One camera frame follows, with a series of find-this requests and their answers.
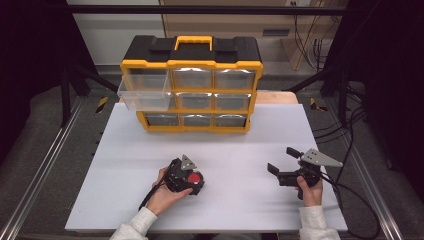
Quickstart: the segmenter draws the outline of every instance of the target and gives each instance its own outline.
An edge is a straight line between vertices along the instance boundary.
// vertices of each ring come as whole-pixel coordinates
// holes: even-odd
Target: yellow frame
[[[174,79],[172,76],[172,69],[178,68],[202,68],[210,70],[224,70],[224,69],[243,69],[255,71],[255,78],[253,80],[253,86],[251,89],[217,89],[214,88],[215,75],[212,75],[212,87],[210,88],[174,88]],[[244,127],[215,127],[214,118],[211,118],[211,124],[207,127],[195,127],[195,126],[182,126],[181,118],[178,117],[179,126],[149,126],[147,119],[144,115],[144,111],[137,111],[136,115],[144,129],[147,131],[165,131],[165,132],[183,132],[183,131],[209,131],[217,133],[230,133],[230,132],[247,132],[250,130],[250,116],[254,111],[256,102],[256,88],[259,78],[262,76],[263,65],[260,61],[238,61],[236,63],[217,63],[210,60],[168,60],[167,62],[147,62],[146,60],[128,60],[124,59],[121,63],[121,70],[123,75],[128,73],[129,69],[167,69],[169,70],[171,80],[171,91],[172,93],[177,92],[206,92],[212,94],[232,93],[232,94],[251,94],[250,103],[247,110],[217,110],[214,109],[215,98],[211,98],[210,109],[180,109],[178,108],[178,101],[175,101],[176,109],[169,109],[166,113],[198,113],[198,114],[245,114],[246,124]]]

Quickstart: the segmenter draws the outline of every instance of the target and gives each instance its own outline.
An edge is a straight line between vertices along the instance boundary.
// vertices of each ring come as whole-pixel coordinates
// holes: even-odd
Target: hand
[[[303,176],[298,176],[296,180],[303,191],[303,203],[305,204],[305,207],[321,205],[323,190],[322,179],[320,179],[319,182],[311,188],[308,186],[308,183]]]
[[[163,175],[166,172],[166,168],[162,168],[159,170],[158,179],[156,182],[152,184],[152,187],[158,184],[158,182],[162,179]],[[154,213],[156,216],[159,216],[161,213],[165,212],[170,208],[174,203],[176,203],[178,200],[185,198],[187,195],[189,195],[193,189],[185,189],[184,191],[174,193],[171,192],[171,190],[168,189],[166,184],[162,183],[163,185],[158,188],[158,190],[152,195],[152,197],[149,199],[149,202],[147,202],[147,209],[149,209],[152,213]]]

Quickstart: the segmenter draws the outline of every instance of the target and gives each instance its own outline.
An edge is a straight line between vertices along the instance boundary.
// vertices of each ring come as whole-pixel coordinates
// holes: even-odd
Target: white table
[[[268,162],[280,171],[299,169],[287,147],[317,148],[300,104],[257,104],[248,133],[219,134],[146,132],[117,103],[65,229],[114,231],[136,214],[158,170],[186,154],[205,186],[161,215],[152,232],[296,231],[303,202],[267,171]],[[329,226],[347,230],[328,184],[323,206]]]

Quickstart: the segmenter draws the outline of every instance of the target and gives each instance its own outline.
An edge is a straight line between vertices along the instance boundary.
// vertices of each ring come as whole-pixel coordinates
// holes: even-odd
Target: sleeve
[[[302,240],[333,240],[340,239],[339,233],[327,227],[322,206],[299,208],[302,228],[300,229],[300,239]]]
[[[145,240],[147,230],[158,217],[146,207],[143,207],[129,223],[123,223],[113,233],[111,240]]]

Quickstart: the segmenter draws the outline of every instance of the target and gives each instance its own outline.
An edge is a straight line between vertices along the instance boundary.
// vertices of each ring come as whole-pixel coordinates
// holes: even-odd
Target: white wall
[[[67,0],[72,4],[159,5],[158,0]],[[119,65],[135,35],[164,37],[160,14],[74,14],[94,64]]]

